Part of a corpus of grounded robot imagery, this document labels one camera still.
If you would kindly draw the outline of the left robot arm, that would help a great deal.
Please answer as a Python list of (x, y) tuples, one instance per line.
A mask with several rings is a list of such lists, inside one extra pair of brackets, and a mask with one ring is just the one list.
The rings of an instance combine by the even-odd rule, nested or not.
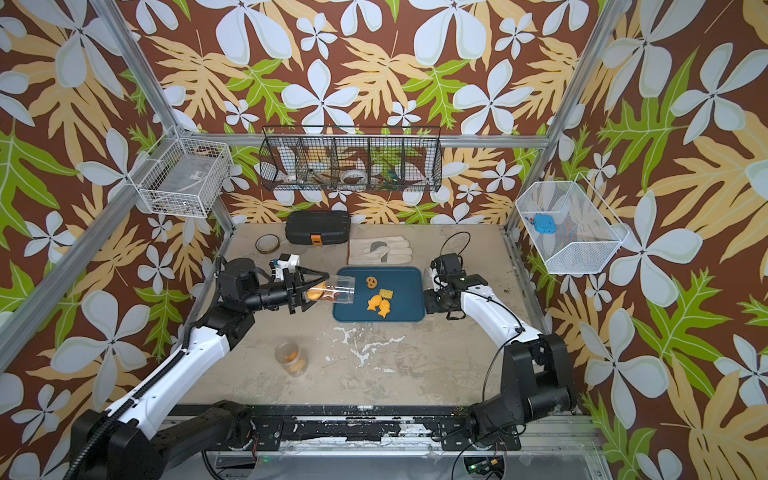
[(182, 397), (245, 337), (259, 311), (305, 312), (309, 291), (327, 272), (302, 266), (266, 272), (250, 258), (216, 264), (216, 290), (204, 315), (147, 378), (101, 413), (88, 411), (71, 433), (67, 479), (159, 479), (218, 444), (242, 446), (252, 430), (248, 407), (220, 401), (173, 427), (163, 421)]

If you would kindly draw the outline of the clear jar orange cookies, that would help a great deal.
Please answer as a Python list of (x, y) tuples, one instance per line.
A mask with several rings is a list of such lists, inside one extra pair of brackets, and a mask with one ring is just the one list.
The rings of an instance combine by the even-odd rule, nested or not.
[(295, 341), (286, 341), (275, 348), (275, 360), (293, 377), (303, 375), (308, 367), (306, 351)]

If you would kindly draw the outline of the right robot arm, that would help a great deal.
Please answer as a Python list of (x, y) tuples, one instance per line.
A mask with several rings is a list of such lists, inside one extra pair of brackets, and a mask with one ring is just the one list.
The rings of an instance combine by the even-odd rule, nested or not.
[(426, 312), (474, 320), (497, 347), (493, 359), (501, 361), (499, 393), (490, 397), (482, 387), (481, 401), (465, 414), (470, 442), (483, 447), (504, 442), (517, 449), (528, 423), (576, 408), (573, 367), (561, 337), (524, 322), (481, 275), (465, 272), (458, 253), (432, 260), (430, 279)]

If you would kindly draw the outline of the clear jar brown cookies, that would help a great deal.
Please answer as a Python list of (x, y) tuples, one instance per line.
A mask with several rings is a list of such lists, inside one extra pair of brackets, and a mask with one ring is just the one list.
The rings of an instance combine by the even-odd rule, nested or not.
[(331, 276), (306, 292), (310, 301), (330, 301), (339, 304), (354, 302), (355, 279), (350, 276)]

